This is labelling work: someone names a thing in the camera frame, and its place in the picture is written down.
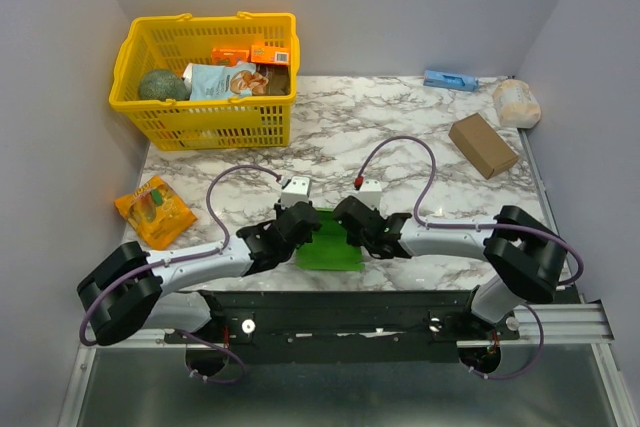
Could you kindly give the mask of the green paper box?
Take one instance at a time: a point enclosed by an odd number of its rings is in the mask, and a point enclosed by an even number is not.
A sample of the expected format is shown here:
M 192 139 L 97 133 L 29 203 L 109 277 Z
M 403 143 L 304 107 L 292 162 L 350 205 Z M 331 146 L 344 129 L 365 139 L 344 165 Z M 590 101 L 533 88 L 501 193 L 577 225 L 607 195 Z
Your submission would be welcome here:
M 302 245 L 295 254 L 295 265 L 314 271 L 360 271 L 364 268 L 360 247 L 347 243 L 347 232 L 333 219 L 333 211 L 319 208 L 321 228 L 312 242 Z

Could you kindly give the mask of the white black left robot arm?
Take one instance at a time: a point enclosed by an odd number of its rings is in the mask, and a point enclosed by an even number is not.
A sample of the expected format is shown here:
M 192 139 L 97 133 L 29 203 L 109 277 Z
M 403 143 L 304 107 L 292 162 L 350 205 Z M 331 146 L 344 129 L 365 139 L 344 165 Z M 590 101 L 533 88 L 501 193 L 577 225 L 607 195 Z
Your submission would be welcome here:
M 161 298 L 186 287 L 266 272 L 312 241 L 321 216 L 307 202 L 271 221 L 239 229 L 222 242 L 170 251 L 145 251 L 136 241 L 118 246 L 77 286 L 85 310 L 85 346 L 109 346 L 141 330 Z

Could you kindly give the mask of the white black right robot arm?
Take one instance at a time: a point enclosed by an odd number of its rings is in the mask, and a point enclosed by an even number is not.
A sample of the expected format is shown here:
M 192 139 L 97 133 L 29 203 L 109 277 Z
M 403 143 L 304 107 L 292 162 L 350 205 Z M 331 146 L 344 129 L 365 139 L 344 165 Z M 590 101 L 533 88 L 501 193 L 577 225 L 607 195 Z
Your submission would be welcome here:
M 560 285 L 568 244 L 516 206 L 488 222 L 420 223 L 409 213 L 383 217 L 354 196 L 342 200 L 333 219 L 347 242 L 379 259 L 450 256 L 489 263 L 495 275 L 472 292 L 468 310 L 495 325 L 524 304 L 550 304 Z

